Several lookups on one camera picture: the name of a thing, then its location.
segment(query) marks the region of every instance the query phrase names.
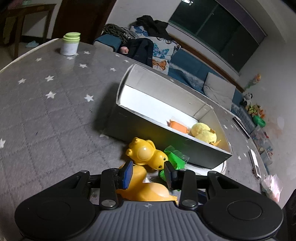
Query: jar with green lid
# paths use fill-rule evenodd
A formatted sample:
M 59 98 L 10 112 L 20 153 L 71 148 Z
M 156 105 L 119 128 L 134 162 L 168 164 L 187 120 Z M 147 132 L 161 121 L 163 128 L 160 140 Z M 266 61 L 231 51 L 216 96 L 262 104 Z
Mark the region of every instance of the jar with green lid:
M 66 33 L 63 37 L 63 45 L 61 47 L 60 53 L 62 55 L 70 56 L 77 53 L 80 34 L 77 32 Z

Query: door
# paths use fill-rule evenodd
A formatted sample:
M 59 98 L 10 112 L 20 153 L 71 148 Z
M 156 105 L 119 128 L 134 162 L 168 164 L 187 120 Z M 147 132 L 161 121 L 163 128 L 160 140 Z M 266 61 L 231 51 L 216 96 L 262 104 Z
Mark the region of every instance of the door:
M 65 33 L 81 33 L 81 41 L 92 44 L 102 28 L 116 0 L 63 0 L 54 25 L 52 38 Z

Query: cardboard box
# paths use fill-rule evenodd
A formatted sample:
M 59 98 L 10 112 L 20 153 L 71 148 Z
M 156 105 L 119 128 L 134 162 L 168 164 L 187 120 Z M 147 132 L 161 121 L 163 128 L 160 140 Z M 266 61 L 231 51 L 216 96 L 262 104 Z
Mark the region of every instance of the cardboard box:
M 197 122 L 214 129 L 219 147 L 172 129 L 178 119 L 188 127 Z M 212 107 L 169 80 L 139 65 L 123 76 L 106 134 L 127 143 L 134 137 L 152 140 L 159 150 L 172 145 L 190 157 L 189 162 L 213 169 L 232 156 L 224 130 Z

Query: baseboard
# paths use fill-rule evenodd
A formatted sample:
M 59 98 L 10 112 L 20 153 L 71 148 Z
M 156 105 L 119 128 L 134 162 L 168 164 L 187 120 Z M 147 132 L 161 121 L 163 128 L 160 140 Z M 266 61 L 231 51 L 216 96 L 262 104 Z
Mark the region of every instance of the baseboard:
M 42 38 L 41 37 L 35 37 L 35 36 L 26 36 L 26 35 L 22 35 L 20 37 L 20 41 L 23 43 L 30 43 L 32 41 L 36 41 L 39 44 L 42 44 Z

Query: sofa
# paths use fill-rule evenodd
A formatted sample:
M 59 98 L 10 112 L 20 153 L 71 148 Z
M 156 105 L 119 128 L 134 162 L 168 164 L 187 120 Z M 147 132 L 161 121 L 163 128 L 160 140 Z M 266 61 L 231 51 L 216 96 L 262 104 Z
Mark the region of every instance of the sofa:
M 102 35 L 94 41 L 95 46 L 107 45 L 105 49 L 114 52 L 118 52 L 120 44 L 121 40 L 118 37 L 108 34 Z M 168 62 L 169 68 L 166 73 L 168 76 L 195 89 L 208 98 L 210 97 L 205 94 L 204 86 L 209 73 L 227 81 L 202 60 L 182 48 L 175 51 Z M 239 104 L 242 98 L 242 93 L 238 89 L 235 89 L 232 96 L 231 108 L 229 107 L 227 109 L 240 118 L 246 131 L 250 134 L 255 129 L 255 124 L 246 109 Z

